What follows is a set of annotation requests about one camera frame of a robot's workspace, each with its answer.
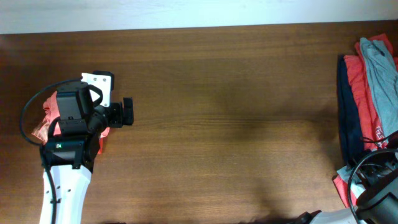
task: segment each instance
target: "fabric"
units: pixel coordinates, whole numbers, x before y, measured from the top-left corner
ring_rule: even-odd
[[[333,179],[333,183],[335,184],[337,192],[340,195],[340,198],[343,201],[344,206],[348,208],[349,207],[348,198],[347,198],[348,184],[339,175],[337,175],[337,177]],[[351,198],[353,201],[353,205],[356,205],[356,197],[352,191],[351,191]]]
[[[58,104],[57,104],[57,92],[55,91],[50,98],[48,98],[44,104],[43,108],[45,110],[45,117],[43,121],[33,130],[33,135],[40,139],[43,143],[46,143],[48,140],[47,134],[49,132],[49,126],[51,122],[60,116],[60,112],[58,110]],[[61,129],[60,126],[57,124],[54,130],[54,135],[61,134]],[[100,136],[99,140],[99,146],[100,149],[98,151],[98,154],[102,153],[102,148],[103,148],[103,140],[102,138],[105,138],[109,134],[109,128],[106,128]]]
[[[348,183],[349,176],[352,172],[353,168],[347,169],[347,166],[344,166],[337,171],[337,174],[340,176],[341,179],[343,179],[344,182]],[[355,196],[355,198],[358,198],[365,191],[365,187],[359,184],[360,182],[361,179],[359,179],[358,175],[354,175],[353,183],[351,184],[351,193]]]
[[[388,49],[392,49],[391,43],[385,34],[371,37],[370,40],[383,40],[386,42]],[[355,49],[358,56],[346,55],[344,60],[347,65],[347,76],[349,85],[351,86],[354,101],[358,107],[359,121],[361,123],[361,130],[364,137],[372,140],[380,140],[384,138],[382,124],[379,115],[373,105],[371,96],[371,89],[369,87],[368,78],[366,75],[366,66],[363,60],[359,42],[355,44]],[[387,142],[380,142],[378,146],[384,148]],[[364,143],[365,149],[377,149],[373,143]]]
[[[382,40],[361,38],[360,47],[373,104],[388,136],[398,130],[398,72],[393,52]]]
[[[392,44],[389,42],[387,36],[385,34],[377,35],[375,37],[371,37],[369,40],[381,40],[384,42],[386,49],[390,54],[393,53]],[[373,103],[371,88],[368,82],[368,76],[366,74],[366,64],[364,57],[361,52],[360,43],[355,43],[355,49],[358,53],[358,56],[355,55],[346,55],[344,56],[344,60],[347,66],[347,77],[348,82],[351,87],[351,91],[353,92],[354,101],[358,108],[359,114],[359,122],[361,125],[362,134],[364,137],[370,138],[372,140],[380,140],[384,138],[384,131],[382,128],[382,124],[379,118],[379,115],[376,111],[376,108]],[[394,58],[394,64],[396,69],[398,69],[398,58]],[[387,145],[387,142],[379,143],[379,147],[384,148]],[[365,143],[364,149],[377,149],[377,147],[372,143]],[[342,176],[338,175],[334,180],[334,184],[336,189],[342,199],[344,205],[348,206],[347,199],[347,176],[349,176],[349,170],[346,170],[345,167],[338,171]],[[360,185],[356,185],[353,182],[351,186],[351,197],[353,199],[353,204],[356,204],[356,197],[359,197],[361,193]]]
[[[339,137],[344,161],[347,163],[355,154],[364,149],[358,108],[348,82],[344,57],[338,61],[337,95],[339,115]]]

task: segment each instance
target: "black wire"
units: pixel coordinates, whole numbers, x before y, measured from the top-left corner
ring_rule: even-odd
[[[385,169],[389,169],[390,171],[393,171],[390,167],[383,166],[383,165],[380,165],[380,164],[362,164],[361,166],[374,166],[374,167],[385,168]]]
[[[352,214],[353,214],[353,216],[354,216],[355,221],[356,221],[357,224],[360,224],[360,223],[359,223],[359,218],[358,218],[358,216],[356,215],[355,208],[354,208],[354,205],[353,205],[353,200],[352,200],[352,198],[351,198],[351,184],[353,183],[354,175],[355,175],[356,172],[358,171],[359,167],[361,167],[361,165],[362,165],[366,160],[368,160],[370,157],[373,157],[373,156],[375,156],[375,155],[382,154],[382,153],[387,153],[387,152],[398,153],[398,149],[382,149],[382,150],[380,150],[380,151],[374,151],[374,152],[369,153],[368,155],[366,155],[365,157],[363,157],[363,158],[358,162],[358,164],[355,166],[353,172],[352,172],[351,175],[349,176],[348,183],[347,183],[347,184],[348,184],[347,197],[348,197],[349,209],[351,210],[351,212],[352,212]]]
[[[26,109],[27,109],[28,106],[33,102],[33,100],[34,100],[36,97],[38,97],[40,94],[42,94],[42,93],[45,92],[46,90],[49,90],[49,89],[51,89],[51,88],[53,88],[53,87],[55,87],[55,86],[57,86],[57,85],[61,85],[61,84],[64,84],[64,83],[69,83],[69,82],[80,82],[80,81],[81,81],[81,80],[80,80],[79,78],[76,78],[76,79],[72,79],[72,80],[64,80],[64,81],[57,82],[57,83],[54,83],[54,84],[51,84],[51,85],[46,86],[45,88],[43,88],[43,89],[41,89],[39,92],[37,92],[37,93],[26,103],[26,105],[23,107],[23,109],[22,109],[22,111],[21,111],[21,116],[19,117],[19,131],[21,132],[22,137],[23,137],[27,142],[29,142],[29,143],[31,143],[31,144],[33,144],[33,145],[35,145],[35,146],[39,146],[39,147],[40,147],[40,149],[39,149],[39,151],[40,151],[40,158],[41,158],[41,160],[42,160],[42,164],[43,164],[43,167],[44,167],[44,171],[45,171],[45,173],[47,174],[47,177],[49,178],[49,182],[50,182],[50,186],[51,186],[51,194],[52,194],[52,219],[51,219],[51,223],[52,223],[52,224],[55,224],[55,222],[57,221],[57,194],[55,193],[55,184],[54,184],[54,180],[53,180],[52,175],[51,175],[51,172],[50,172],[50,167],[49,167],[49,165],[47,164],[47,161],[46,161],[45,158],[44,158],[44,151],[43,151],[43,150],[44,150],[44,147],[43,147],[43,145],[42,145],[41,143],[37,143],[37,142],[34,142],[34,141],[32,141],[31,139],[29,139],[29,138],[27,137],[27,135],[25,134],[25,132],[24,132],[24,128],[23,128],[22,124],[23,124],[23,119],[24,119],[24,114],[25,114]]]
[[[76,79],[64,80],[64,81],[61,81],[61,82],[57,82],[57,83],[48,85],[48,86],[46,86],[45,88],[41,89],[39,92],[37,92],[37,93],[26,103],[26,105],[23,107],[22,112],[21,112],[21,115],[20,115],[20,117],[19,117],[19,131],[21,132],[22,137],[23,137],[27,142],[29,142],[29,143],[31,143],[31,144],[33,144],[33,145],[35,145],[35,146],[40,146],[40,145],[41,145],[41,143],[37,143],[37,142],[34,142],[34,141],[32,141],[31,139],[29,139],[29,138],[26,136],[26,134],[25,134],[25,132],[24,132],[24,129],[23,129],[23,127],[22,127],[23,119],[24,119],[24,114],[25,114],[25,111],[26,111],[26,109],[28,108],[28,106],[33,102],[33,100],[34,100],[36,97],[38,97],[40,94],[42,94],[42,93],[45,92],[46,90],[49,90],[49,89],[51,89],[51,88],[53,88],[53,87],[55,87],[55,86],[57,86],[57,85],[61,85],[61,84],[64,84],[64,83],[69,83],[69,82],[77,82],[77,81],[80,82],[81,80],[80,80],[79,78],[76,78]]]
[[[391,136],[393,136],[395,134],[398,134],[398,131],[395,131],[392,134],[390,134],[389,136],[379,139],[377,141],[373,141],[372,139],[367,138],[367,137],[361,137],[361,140],[362,140],[362,142],[365,142],[365,143],[377,143],[377,142],[382,142],[382,141],[388,140]]]

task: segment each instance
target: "stack of folded clothes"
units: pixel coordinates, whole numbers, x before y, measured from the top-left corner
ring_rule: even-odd
[[[398,58],[385,34],[355,44],[358,55],[345,55],[338,61],[339,135],[343,159],[348,164],[337,171],[335,186],[348,207],[347,181],[350,160],[358,160],[365,150],[383,149],[378,141],[398,130]],[[351,186],[354,205],[364,192],[358,176]]]

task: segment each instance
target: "wooden table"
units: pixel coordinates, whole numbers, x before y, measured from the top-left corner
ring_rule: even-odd
[[[19,135],[27,100],[81,72],[116,75],[135,123],[97,157],[82,223],[237,223],[343,204],[331,181],[338,54],[398,22],[0,35],[0,223],[38,223],[43,169]],[[29,109],[25,129],[44,117]]]

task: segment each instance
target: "white robot part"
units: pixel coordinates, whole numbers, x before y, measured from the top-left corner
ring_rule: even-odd
[[[102,90],[103,99],[100,105],[104,107],[109,107],[111,102],[111,85],[112,78],[108,75],[94,75],[90,73],[82,73],[82,81],[87,82],[88,84],[94,85],[95,87]],[[93,101],[98,99],[100,96],[94,91],[90,90],[91,98]]]
[[[91,172],[84,166],[72,169],[72,165],[53,166],[51,175],[57,194],[56,224],[80,223],[81,211]],[[40,224],[50,224],[52,220],[52,193],[49,178],[44,172],[44,199]]]
[[[349,208],[335,212],[321,212],[316,215],[310,224],[355,224],[355,218]]]

